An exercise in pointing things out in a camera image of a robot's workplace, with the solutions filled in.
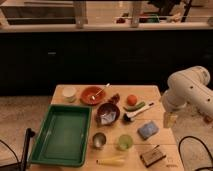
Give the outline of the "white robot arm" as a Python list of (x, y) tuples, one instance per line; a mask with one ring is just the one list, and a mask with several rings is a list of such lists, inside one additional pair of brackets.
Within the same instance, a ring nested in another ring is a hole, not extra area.
[(175, 111), (183, 109), (188, 103), (213, 119), (213, 90), (207, 87), (209, 82), (210, 73), (202, 66), (177, 71), (168, 77), (168, 89), (161, 96), (165, 128), (173, 126), (177, 119)]

